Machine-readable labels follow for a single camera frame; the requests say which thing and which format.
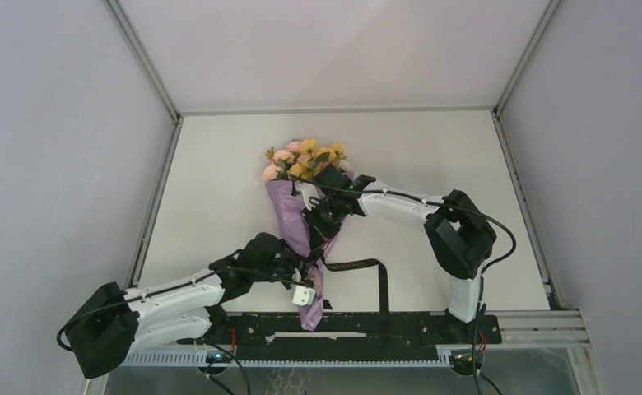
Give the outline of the pink purple wrapping paper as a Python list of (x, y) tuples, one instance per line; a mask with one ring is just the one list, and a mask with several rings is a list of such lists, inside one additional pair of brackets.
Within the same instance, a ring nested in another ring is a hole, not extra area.
[[(305, 207), (301, 199), (295, 195), (294, 184), (290, 180), (277, 180), (266, 182), (265, 188), (277, 217), (281, 237), (296, 253), (308, 257), (311, 251), (309, 232), (302, 219), (302, 211)], [(319, 190), (318, 193), (319, 198), (323, 196)], [(322, 260), (317, 260), (311, 266), (309, 273), (302, 277), (311, 280), (316, 290), (316, 301), (312, 305), (299, 307), (301, 327), (305, 331), (312, 332), (317, 329), (324, 312)]]

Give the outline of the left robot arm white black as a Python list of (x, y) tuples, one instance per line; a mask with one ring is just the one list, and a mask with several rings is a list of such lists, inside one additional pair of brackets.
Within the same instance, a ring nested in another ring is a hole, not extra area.
[(294, 290), (294, 302), (311, 300), (311, 261), (274, 235), (259, 233), (242, 249), (199, 272), (151, 287), (100, 286), (58, 330), (56, 342), (73, 353), (82, 374), (95, 379), (137, 351), (184, 339), (218, 343), (230, 332), (224, 303), (257, 282)]

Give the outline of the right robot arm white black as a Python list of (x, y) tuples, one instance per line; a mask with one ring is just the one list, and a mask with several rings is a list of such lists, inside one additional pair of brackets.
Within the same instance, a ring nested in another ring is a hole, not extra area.
[(449, 335), (471, 341), (481, 329), (483, 273), (512, 255), (493, 258), (496, 231), (502, 229), (517, 246), (513, 232), (477, 209), (463, 191), (429, 196), (389, 187), (369, 175), (350, 178), (329, 166), (311, 180), (297, 179), (293, 190), (305, 204), (301, 213), (309, 247), (318, 257), (339, 233), (348, 216), (379, 217), (424, 230), (437, 263), (449, 275)]

